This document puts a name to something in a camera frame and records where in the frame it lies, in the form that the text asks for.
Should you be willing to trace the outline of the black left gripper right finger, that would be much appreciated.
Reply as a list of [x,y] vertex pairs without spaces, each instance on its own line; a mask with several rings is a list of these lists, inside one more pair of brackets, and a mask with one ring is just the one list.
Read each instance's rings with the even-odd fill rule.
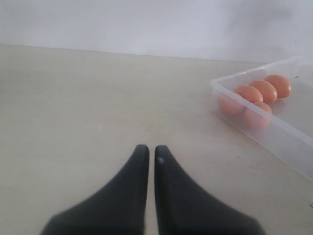
[[180,166],[169,148],[155,148],[155,202],[160,235],[264,235],[253,217],[210,195]]

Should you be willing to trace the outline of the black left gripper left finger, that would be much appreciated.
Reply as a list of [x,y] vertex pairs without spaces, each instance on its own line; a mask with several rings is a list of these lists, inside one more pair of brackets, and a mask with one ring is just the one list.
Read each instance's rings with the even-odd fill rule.
[[43,235],[142,235],[149,178],[149,148],[135,147],[120,171],[98,192],[53,217]]

